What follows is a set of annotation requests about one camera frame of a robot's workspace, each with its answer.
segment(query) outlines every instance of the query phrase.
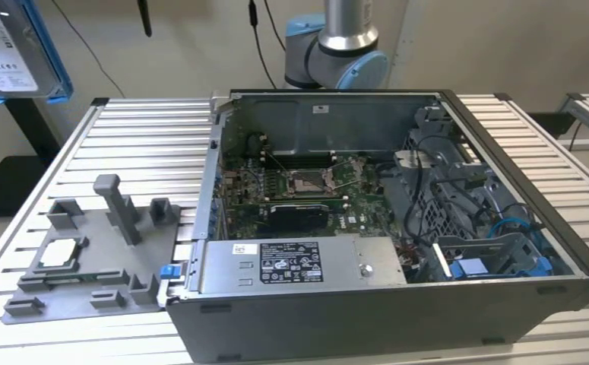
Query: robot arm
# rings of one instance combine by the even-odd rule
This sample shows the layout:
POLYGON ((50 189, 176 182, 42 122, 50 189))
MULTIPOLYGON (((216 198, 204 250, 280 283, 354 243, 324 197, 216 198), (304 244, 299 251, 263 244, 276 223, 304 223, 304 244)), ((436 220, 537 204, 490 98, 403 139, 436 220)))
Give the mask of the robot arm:
POLYGON ((326 14, 306 14, 287 24, 287 87, 378 88, 388 58, 378 51, 372 0, 326 0, 326 14))

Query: white wall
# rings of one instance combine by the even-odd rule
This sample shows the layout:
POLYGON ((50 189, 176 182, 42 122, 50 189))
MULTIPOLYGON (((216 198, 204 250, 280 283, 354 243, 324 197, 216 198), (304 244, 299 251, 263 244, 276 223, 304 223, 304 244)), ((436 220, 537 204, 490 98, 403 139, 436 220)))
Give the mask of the white wall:
MULTIPOLYGON (((374 21, 380 48, 396 49, 407 0, 375 0, 374 21)), ((268 87, 256 55, 247 0, 150 1, 155 35, 147 38, 134 0, 58 0, 90 42, 104 68, 127 97, 207 97, 214 90, 268 87)), ((96 62, 50 0, 36 0, 62 60, 75 84, 67 104, 50 106, 58 131, 66 138, 95 97, 119 97, 96 62)), ((280 83, 284 53, 274 38, 263 1, 263 51, 275 81, 280 83)), ((324 10, 323 0, 270 0, 280 34, 287 19, 324 10)), ((32 149, 0 106, 0 159, 31 154, 32 149)))
POLYGON ((394 87, 507 92, 531 111, 555 110, 567 92, 589 93, 589 0, 420 2, 394 87))

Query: blue latch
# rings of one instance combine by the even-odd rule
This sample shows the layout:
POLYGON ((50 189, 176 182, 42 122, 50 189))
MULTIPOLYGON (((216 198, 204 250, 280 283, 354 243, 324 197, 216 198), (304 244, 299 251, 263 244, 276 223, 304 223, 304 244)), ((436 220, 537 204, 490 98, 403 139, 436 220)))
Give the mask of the blue latch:
POLYGON ((182 277, 182 265, 164 265, 159 271, 162 280, 179 279, 182 277))

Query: warning label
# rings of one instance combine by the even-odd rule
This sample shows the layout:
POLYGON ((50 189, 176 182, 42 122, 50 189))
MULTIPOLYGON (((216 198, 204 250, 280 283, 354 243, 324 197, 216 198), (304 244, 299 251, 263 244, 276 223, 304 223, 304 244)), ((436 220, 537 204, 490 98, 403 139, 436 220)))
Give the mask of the warning label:
POLYGON ((262 243, 262 281, 266 284, 324 281, 319 243, 262 243))

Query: gray 3d printed holder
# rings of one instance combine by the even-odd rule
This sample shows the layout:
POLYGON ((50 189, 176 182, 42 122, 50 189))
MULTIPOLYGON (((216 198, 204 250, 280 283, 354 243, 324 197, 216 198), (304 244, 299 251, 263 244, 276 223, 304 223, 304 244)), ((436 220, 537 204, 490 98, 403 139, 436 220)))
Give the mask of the gray 3d printed holder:
POLYGON ((120 182, 100 175, 94 184, 108 211, 55 201, 52 227, 4 306, 6 324, 159 310, 156 275, 172 260, 180 207, 156 198, 136 209, 120 182))

